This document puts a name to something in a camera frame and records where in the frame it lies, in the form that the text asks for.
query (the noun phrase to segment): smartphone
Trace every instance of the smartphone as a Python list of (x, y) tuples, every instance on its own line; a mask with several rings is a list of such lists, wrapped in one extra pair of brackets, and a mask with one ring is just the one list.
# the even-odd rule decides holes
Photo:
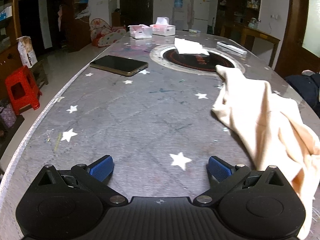
[(90, 63), (90, 67), (131, 77), (148, 67), (148, 62), (107, 55)]

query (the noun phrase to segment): refrigerator door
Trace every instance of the refrigerator door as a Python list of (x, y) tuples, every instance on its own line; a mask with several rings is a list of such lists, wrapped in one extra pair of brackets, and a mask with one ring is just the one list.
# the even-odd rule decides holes
[(208, 20), (211, 0), (194, 0), (194, 19)]
[(201, 33), (207, 33), (208, 21), (206, 21), (206, 20), (194, 19), (194, 20), (193, 20), (192, 29), (193, 29), (193, 30), (201, 31)]

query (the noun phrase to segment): round black mat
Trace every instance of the round black mat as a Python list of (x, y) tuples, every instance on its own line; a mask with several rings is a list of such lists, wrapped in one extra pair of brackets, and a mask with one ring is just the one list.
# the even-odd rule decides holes
[(229, 60), (220, 55), (209, 52), (209, 56), (201, 54), (179, 54), (176, 49), (171, 49), (163, 54), (166, 60), (177, 65), (202, 71), (215, 72), (215, 66), (235, 67)]

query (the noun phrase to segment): white circular rim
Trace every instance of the white circular rim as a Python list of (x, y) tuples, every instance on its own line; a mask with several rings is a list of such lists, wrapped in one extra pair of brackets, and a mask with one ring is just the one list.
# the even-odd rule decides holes
[[(187, 73), (191, 73), (191, 74), (197, 74), (197, 75), (206, 75), (206, 76), (218, 76), (217, 73), (213, 73), (213, 72), (207, 72), (207, 71), (202, 71), (202, 70), (196, 70), (196, 69), (192, 69), (192, 68), (187, 68), (187, 67), (183, 67), (180, 65), (177, 65), (175, 63), (172, 63), (168, 60), (166, 60), (163, 57), (163, 54), (169, 50), (175, 49), (174, 44), (165, 44), (165, 45), (160, 45), (158, 47), (155, 47), (151, 52), (150, 52), (150, 58), (158, 63), (161, 66), (173, 69), (173, 70), (177, 70), (177, 71), (182, 71), (182, 72), (187, 72)], [(222, 51), (218, 51), (217, 49), (213, 49), (213, 48), (207, 48), (204, 47), (205, 50), (207, 50), (208, 52), (211, 52), (213, 54), (219, 55), (223, 58), (225, 58), (226, 60), (230, 61), (231, 64), (235, 67), (241, 70), (242, 73), (245, 72), (245, 68), (241, 65), (240, 62), (238, 62), (237, 60), (235, 60), (233, 57), (231, 57), (230, 55), (222, 52)]]

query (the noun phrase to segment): red plastic stool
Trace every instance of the red plastic stool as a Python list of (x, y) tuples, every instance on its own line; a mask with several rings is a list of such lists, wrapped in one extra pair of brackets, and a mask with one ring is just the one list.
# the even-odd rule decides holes
[(8, 95), (16, 115), (22, 107), (31, 105), (34, 110), (40, 107), (38, 96), (42, 95), (27, 66), (18, 68), (5, 79)]

